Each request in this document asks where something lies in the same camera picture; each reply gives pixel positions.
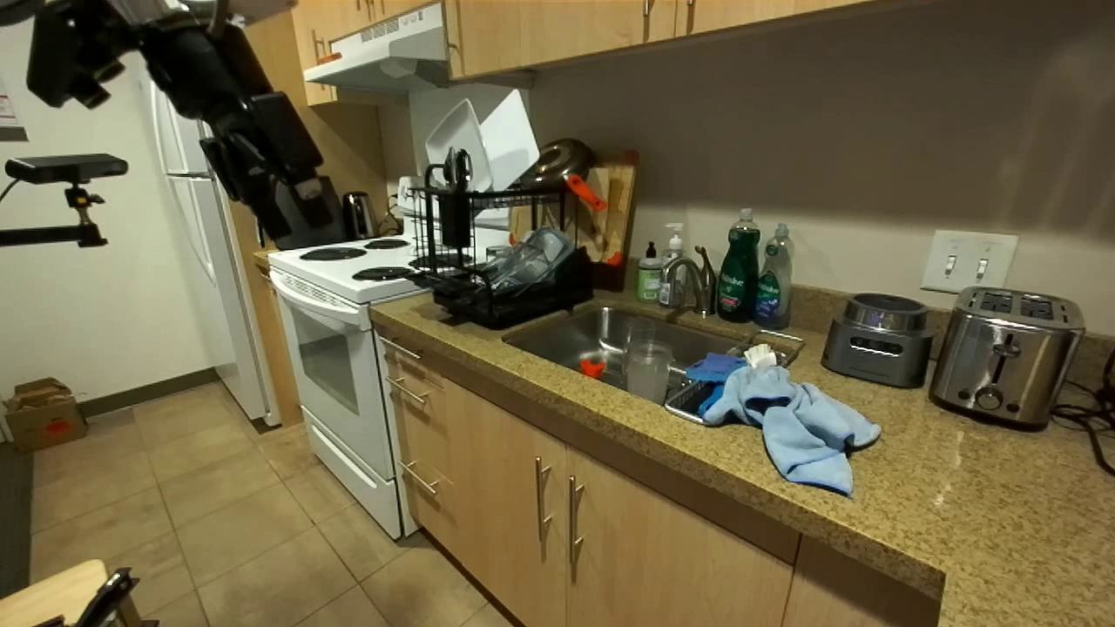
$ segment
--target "range hood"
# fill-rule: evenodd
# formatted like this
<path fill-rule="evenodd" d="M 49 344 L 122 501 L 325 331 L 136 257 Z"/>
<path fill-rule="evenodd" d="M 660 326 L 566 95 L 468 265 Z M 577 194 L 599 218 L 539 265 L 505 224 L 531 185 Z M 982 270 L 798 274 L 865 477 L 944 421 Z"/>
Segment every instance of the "range hood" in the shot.
<path fill-rule="evenodd" d="M 419 8 L 331 43 L 335 59 L 306 66 L 309 85 L 407 87 L 448 80 L 443 3 Z"/>

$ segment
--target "dish towel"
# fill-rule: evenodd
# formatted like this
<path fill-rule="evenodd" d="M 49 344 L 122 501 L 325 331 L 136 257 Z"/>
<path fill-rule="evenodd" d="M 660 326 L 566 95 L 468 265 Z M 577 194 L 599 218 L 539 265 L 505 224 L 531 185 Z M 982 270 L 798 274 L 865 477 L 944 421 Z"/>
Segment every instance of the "dish towel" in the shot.
<path fill-rule="evenodd" d="M 861 411 L 812 383 L 793 383 L 784 367 L 735 369 L 702 418 L 725 426 L 731 415 L 764 427 L 766 457 L 781 477 L 841 495 L 854 490 L 848 454 L 881 436 Z"/>

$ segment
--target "oven door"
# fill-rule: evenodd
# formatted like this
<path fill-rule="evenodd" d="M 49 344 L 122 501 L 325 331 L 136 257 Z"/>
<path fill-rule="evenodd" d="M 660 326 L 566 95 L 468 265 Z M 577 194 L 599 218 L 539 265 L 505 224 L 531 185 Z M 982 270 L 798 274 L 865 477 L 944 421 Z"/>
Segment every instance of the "oven door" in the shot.
<path fill-rule="evenodd" d="M 393 481 L 380 350 L 370 315 L 351 303 L 317 303 L 272 274 L 282 297 L 286 343 L 302 415 L 335 438 L 351 462 Z"/>

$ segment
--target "backsplash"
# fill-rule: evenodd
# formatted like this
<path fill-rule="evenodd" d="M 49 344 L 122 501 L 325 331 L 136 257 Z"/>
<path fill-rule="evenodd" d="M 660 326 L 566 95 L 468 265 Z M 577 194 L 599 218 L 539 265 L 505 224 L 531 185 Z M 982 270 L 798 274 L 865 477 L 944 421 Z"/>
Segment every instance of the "backsplash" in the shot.
<path fill-rule="evenodd" d="M 1115 336 L 1115 3 L 933 0 L 857 20 L 599 57 L 531 85 L 539 141 L 639 151 L 631 251 L 687 224 L 725 256 L 735 210 L 786 224 L 793 281 L 922 293 L 933 230 L 1016 235 L 1006 285 Z"/>

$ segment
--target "cabinet handle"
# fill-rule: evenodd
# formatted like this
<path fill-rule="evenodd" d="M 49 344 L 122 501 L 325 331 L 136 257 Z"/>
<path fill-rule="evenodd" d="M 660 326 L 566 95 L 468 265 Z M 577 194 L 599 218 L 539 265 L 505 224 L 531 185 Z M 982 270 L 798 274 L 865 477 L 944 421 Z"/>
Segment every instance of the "cabinet handle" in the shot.
<path fill-rule="evenodd" d="M 414 391 L 407 391 L 403 383 L 389 383 L 389 394 L 393 394 L 397 400 L 412 404 L 412 407 L 429 411 L 429 394 L 414 394 Z"/>
<path fill-rule="evenodd" d="M 695 35 L 697 25 L 697 0 L 687 0 L 687 35 Z"/>
<path fill-rule="evenodd" d="M 536 520 L 536 539 L 547 546 L 547 530 L 554 525 L 554 517 L 547 517 L 547 481 L 550 472 L 539 457 L 534 457 L 534 520 Z"/>
<path fill-rule="evenodd" d="M 419 462 L 407 462 L 407 468 L 403 468 L 403 477 L 407 477 L 423 495 L 429 495 L 429 497 L 436 501 L 436 497 L 439 497 L 439 481 L 423 477 L 414 468 L 419 468 Z"/>
<path fill-rule="evenodd" d="M 652 43 L 656 0 L 640 0 L 640 43 Z"/>
<path fill-rule="evenodd" d="M 586 546 L 586 535 L 583 535 L 583 530 L 577 530 L 583 495 L 586 495 L 586 483 L 577 483 L 577 481 L 570 477 L 570 481 L 568 481 L 568 544 L 566 544 L 568 578 L 570 578 L 570 582 L 577 582 L 577 558 L 583 558 L 583 546 Z"/>
<path fill-rule="evenodd" d="M 389 354 L 397 354 L 397 360 L 403 360 L 403 361 L 423 361 L 423 354 L 419 354 L 419 351 L 412 351 L 412 350 L 403 350 L 403 344 L 389 343 L 388 336 L 380 336 L 380 343 L 389 350 Z"/>

